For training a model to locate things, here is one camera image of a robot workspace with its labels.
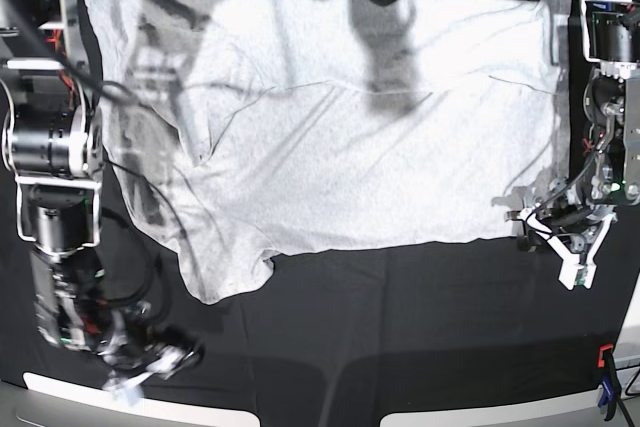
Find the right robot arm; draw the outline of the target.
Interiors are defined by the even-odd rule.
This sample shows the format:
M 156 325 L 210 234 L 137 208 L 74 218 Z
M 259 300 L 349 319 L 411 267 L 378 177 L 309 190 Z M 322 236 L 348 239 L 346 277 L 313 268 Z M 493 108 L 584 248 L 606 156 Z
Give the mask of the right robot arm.
M 78 0 L 1 0 L 1 158 L 16 184 L 18 236 L 31 246 L 38 330 L 103 364 L 106 391 L 134 403 L 146 380 L 197 366 L 204 349 L 151 312 L 158 260 L 145 258 L 133 293 L 104 294 L 101 222 L 122 217 L 101 202 L 103 100 L 125 103 L 91 72 Z

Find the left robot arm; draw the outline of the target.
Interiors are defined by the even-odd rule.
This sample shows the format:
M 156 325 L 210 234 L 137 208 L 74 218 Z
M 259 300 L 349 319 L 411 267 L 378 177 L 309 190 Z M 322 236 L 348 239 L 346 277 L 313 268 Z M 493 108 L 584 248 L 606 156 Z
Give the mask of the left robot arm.
M 582 53 L 592 65 L 582 97 L 584 163 L 509 213 L 528 250 L 547 245 L 562 260 L 560 283 L 590 288 L 595 256 L 618 206 L 639 203 L 639 0 L 579 0 Z

